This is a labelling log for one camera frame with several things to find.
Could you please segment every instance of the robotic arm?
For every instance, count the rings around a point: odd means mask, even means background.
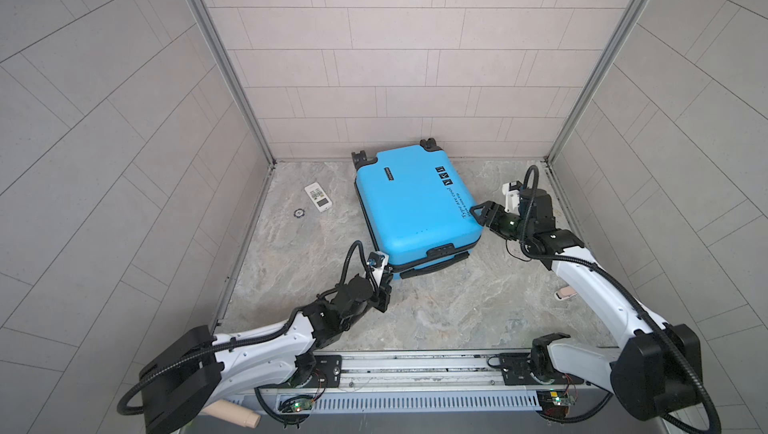
[[[533,184],[528,187],[531,175]],[[618,344],[601,349],[561,333],[537,338],[527,362],[532,376],[544,384],[562,373],[581,377],[615,394],[635,418],[661,416],[686,432],[702,431],[669,412],[703,402],[710,419],[706,432],[720,432],[714,404],[700,381],[696,334],[686,325],[669,325],[646,309],[599,266],[578,237],[556,228],[552,199],[538,189],[536,166],[523,183],[505,187],[507,208],[487,201],[471,209],[475,220],[506,240],[520,242],[523,254],[568,282]],[[365,275],[346,282],[355,249]],[[302,386],[315,372],[312,351],[336,342],[371,308],[386,312],[392,292],[387,262],[388,256],[381,252],[365,259],[362,244],[356,241],[347,253],[340,282],[314,302],[295,308],[285,323],[234,334],[211,335],[204,325],[190,330],[141,370],[139,383],[120,400],[118,412],[144,414],[148,434],[168,434],[205,406],[255,389],[270,416],[285,424],[300,423],[301,416],[291,422],[267,409],[259,388]],[[331,294],[335,296],[329,301],[326,297]],[[129,406],[139,392],[142,406]]]

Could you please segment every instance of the wire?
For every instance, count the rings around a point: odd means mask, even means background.
[[[509,254],[510,256],[514,257],[515,259],[521,260],[523,262],[531,262],[530,259],[523,259],[522,257],[517,257],[513,253],[509,252],[509,241],[508,240],[504,241],[504,246],[507,248],[507,254]]]
[[[528,238],[526,236],[526,226],[528,225],[528,218],[531,216],[531,210],[533,208],[533,202],[536,198],[536,189],[538,189],[538,167],[536,165],[532,165],[528,168],[528,171],[525,173],[525,180],[523,182],[523,188],[528,188],[528,178],[529,176],[533,174],[533,184],[532,184],[532,192],[530,196],[530,200],[528,202],[528,207],[525,210],[525,214],[522,218],[522,235],[520,236],[520,250],[523,252],[524,255],[530,257],[531,259],[537,259],[537,260],[557,260],[559,262],[570,262],[570,263],[576,263],[581,264],[582,266],[588,267],[590,270],[593,270],[594,272],[600,274],[609,282],[610,285],[616,288],[617,291],[621,295],[624,296],[624,298],[629,302],[629,304],[632,306],[632,309],[635,310],[635,312],[638,313],[638,318],[643,320],[650,329],[654,332],[656,337],[658,339],[661,339],[661,341],[664,343],[664,345],[667,347],[667,351],[672,355],[672,358],[677,362],[677,365],[680,366],[680,368],[684,371],[686,377],[690,380],[691,384],[693,384],[694,389],[696,390],[696,394],[699,395],[701,398],[701,403],[704,404],[704,410],[706,412],[706,417],[709,420],[710,426],[707,430],[702,431],[700,429],[696,429],[693,426],[689,426],[685,422],[682,422],[681,420],[678,420],[669,414],[663,414],[661,418],[665,421],[667,421],[669,424],[672,424],[673,426],[677,427],[677,429],[681,429],[685,432],[688,432],[689,434],[714,434],[719,433],[721,430],[720,427],[720,417],[717,415],[717,410],[715,409],[715,404],[712,402],[712,398],[710,397],[709,392],[706,391],[706,388],[704,388],[704,383],[701,381],[699,376],[696,374],[696,371],[694,368],[690,365],[688,360],[683,356],[683,354],[680,352],[680,350],[677,349],[677,346],[674,344],[672,339],[670,339],[667,334],[664,333],[664,331],[659,327],[658,324],[656,324],[656,321],[648,314],[648,311],[645,310],[642,304],[638,302],[637,299],[634,298],[634,296],[627,290],[626,287],[624,287],[619,281],[617,281],[612,275],[610,275],[607,271],[605,271],[602,267],[598,265],[598,263],[591,263],[587,260],[580,259],[578,257],[573,256],[551,256],[551,255],[542,255],[542,254],[536,254],[531,253],[528,250]],[[603,401],[600,403],[607,404],[610,400],[611,394],[606,396]]]

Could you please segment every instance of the beige cylinder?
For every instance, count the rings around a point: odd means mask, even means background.
[[[261,420],[261,416],[254,411],[225,400],[218,400],[201,412],[242,427],[255,428]]]

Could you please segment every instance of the white remote control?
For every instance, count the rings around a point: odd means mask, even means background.
[[[310,196],[312,203],[315,204],[315,207],[321,212],[330,209],[333,205],[331,199],[328,198],[326,192],[317,182],[304,187],[304,191],[306,192],[306,195]]]

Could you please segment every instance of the black cable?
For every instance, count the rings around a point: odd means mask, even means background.
[[[699,376],[696,374],[696,371],[694,368],[690,365],[688,360],[683,356],[682,352],[680,352],[677,349],[677,346],[672,342],[672,340],[664,333],[664,331],[659,327],[658,324],[656,324],[656,321],[653,320],[653,318],[648,314],[648,311],[645,310],[642,304],[638,302],[637,299],[634,298],[634,296],[623,286],[619,281],[617,281],[612,275],[610,275],[608,272],[606,272],[602,267],[600,267],[597,263],[591,263],[587,260],[580,259],[578,257],[573,256],[550,256],[550,255],[542,255],[542,254],[536,254],[531,253],[528,251],[528,239],[525,234],[526,227],[528,225],[528,218],[531,216],[531,210],[533,208],[533,202],[536,198],[536,189],[538,188],[538,167],[535,165],[532,165],[528,168],[528,171],[525,173],[525,182],[524,186],[527,188],[528,184],[528,177],[533,174],[533,184],[532,184],[532,192],[530,196],[530,201],[528,202],[528,207],[525,210],[525,214],[522,218],[522,235],[520,236],[520,250],[523,252],[524,255],[537,260],[557,260],[560,262],[570,262],[570,263],[576,263],[581,264],[582,266],[586,266],[589,269],[593,270],[594,272],[600,274],[609,282],[610,285],[616,288],[617,291],[621,295],[624,296],[624,298],[629,302],[629,304],[632,306],[632,309],[635,310],[635,312],[638,313],[638,318],[643,320],[650,329],[656,334],[658,339],[661,339],[661,341],[664,343],[664,345],[667,347],[667,350],[672,355],[672,358],[677,362],[677,365],[680,366],[680,368],[685,372],[685,375],[690,380],[691,384],[694,385],[694,389],[696,390],[696,393],[701,397],[702,404],[704,404],[704,410],[706,412],[706,417],[709,420],[710,427],[702,431],[700,429],[696,429],[693,426],[689,426],[685,422],[682,422],[681,420],[675,419],[674,417],[670,416],[669,414],[662,415],[662,419],[669,422],[673,426],[677,427],[677,429],[681,429],[683,431],[688,432],[689,434],[714,434],[714,433],[720,433],[721,427],[720,427],[720,417],[717,415],[717,410],[715,409],[715,404],[712,402],[712,398],[710,397],[709,392],[706,391],[706,388],[704,388],[704,383],[701,381]]]
[[[531,262],[530,259],[523,259],[522,257],[517,257],[513,253],[509,252],[509,241],[508,240],[504,241],[504,246],[507,248],[507,254],[509,254],[510,256],[514,257],[515,259],[521,260],[523,262]]]
[[[611,392],[606,392],[605,397],[600,402],[598,402],[598,404],[595,407],[586,411],[584,414],[580,414],[579,416],[559,418],[559,417],[547,416],[541,411],[536,411],[536,412],[537,414],[539,414],[541,417],[543,417],[548,421],[558,422],[560,424],[575,424],[576,422],[586,421],[592,416],[594,416],[595,414],[597,414],[598,412],[600,412],[601,410],[603,410],[605,405],[608,404],[608,401],[610,401],[610,398],[612,398],[613,396],[614,395]]]
[[[293,321],[296,319],[296,314],[298,314],[299,311],[301,311],[305,307],[306,305],[302,305],[301,307],[296,307],[293,311],[291,311],[291,314],[288,317],[288,320],[286,321],[286,323],[283,324],[282,327],[280,327],[278,330],[276,330],[271,334],[265,334],[264,336],[254,337],[251,339],[236,340],[233,343],[223,343],[223,344],[218,344],[216,346],[205,347],[197,352],[193,352],[191,354],[188,354],[182,357],[176,362],[172,362],[168,364],[162,369],[147,372],[146,374],[144,374],[144,377],[142,377],[135,386],[131,387],[120,398],[120,401],[118,402],[118,414],[121,414],[123,416],[136,416],[138,414],[143,414],[144,406],[129,406],[128,405],[129,401],[133,399],[134,396],[136,396],[139,392],[141,392],[142,389],[144,389],[153,381],[155,381],[158,377],[162,376],[168,371],[178,369],[179,367],[183,366],[187,362],[198,360],[201,357],[208,356],[209,354],[213,354],[215,352],[236,349],[238,347],[243,347],[243,346],[252,346],[253,344],[266,343],[271,340],[277,339],[278,337],[288,332],[288,329],[291,327],[291,325],[293,324]]]
[[[256,394],[256,400],[259,401],[259,405],[261,406],[261,409],[266,412],[266,414],[271,417],[272,419],[278,421],[280,424],[283,424],[283,427],[285,426],[297,426],[307,420],[308,417],[310,417],[309,414],[297,414],[295,416],[281,416],[277,412],[274,412],[271,407],[269,407],[266,404],[266,401],[264,400],[264,397],[261,395],[261,389],[264,387],[276,387],[275,384],[269,384],[266,386],[259,386],[254,388],[254,394]]]

